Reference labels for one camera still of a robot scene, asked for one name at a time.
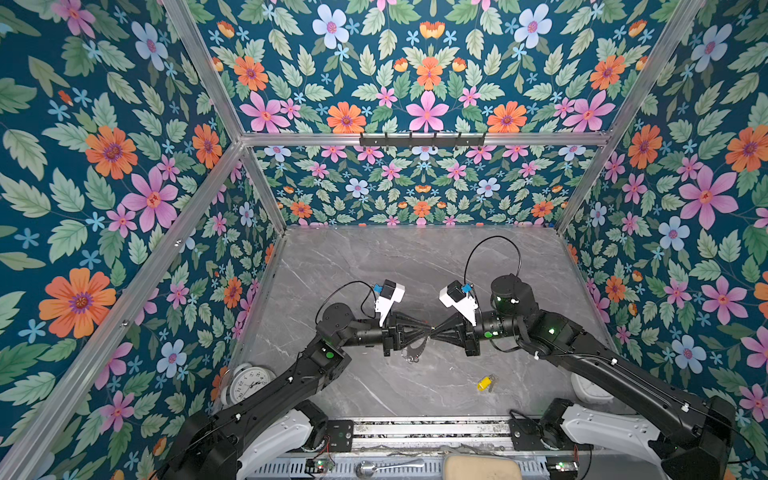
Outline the large keyring with red grip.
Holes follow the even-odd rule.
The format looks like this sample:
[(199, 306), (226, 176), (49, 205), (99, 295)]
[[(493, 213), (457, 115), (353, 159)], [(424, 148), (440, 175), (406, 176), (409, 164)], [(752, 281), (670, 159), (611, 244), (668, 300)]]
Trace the large keyring with red grip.
[(405, 346), (402, 357), (409, 363), (418, 363), (429, 341), (428, 334), (413, 338)]

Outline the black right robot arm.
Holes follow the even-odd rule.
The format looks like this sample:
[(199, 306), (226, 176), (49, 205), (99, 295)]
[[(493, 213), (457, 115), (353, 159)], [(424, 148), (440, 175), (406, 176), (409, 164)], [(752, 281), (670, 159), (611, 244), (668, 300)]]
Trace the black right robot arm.
[(617, 450), (659, 466), (670, 479), (724, 478), (737, 432), (728, 401), (704, 400), (626, 361), (580, 324), (541, 309), (531, 287), (514, 274), (493, 280), (486, 312), (472, 287), (458, 281), (439, 298), (456, 312), (432, 331), (433, 339), (477, 356), (481, 341), (511, 337), (535, 359), (578, 375), (634, 412), (615, 415), (555, 399), (538, 422), (545, 445)]

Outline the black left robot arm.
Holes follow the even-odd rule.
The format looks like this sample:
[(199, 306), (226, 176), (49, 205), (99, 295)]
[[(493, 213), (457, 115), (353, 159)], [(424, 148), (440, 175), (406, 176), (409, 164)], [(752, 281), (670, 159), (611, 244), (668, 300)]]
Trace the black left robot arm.
[(154, 479), (244, 479), (257, 467), (247, 459), (268, 428), (335, 381), (351, 362), (345, 346), (380, 345), (386, 355), (428, 337), (432, 327), (399, 312), (380, 326), (358, 319), (344, 303), (330, 305), (316, 334), (294, 363), (257, 392), (213, 414), (200, 411), (182, 425)]

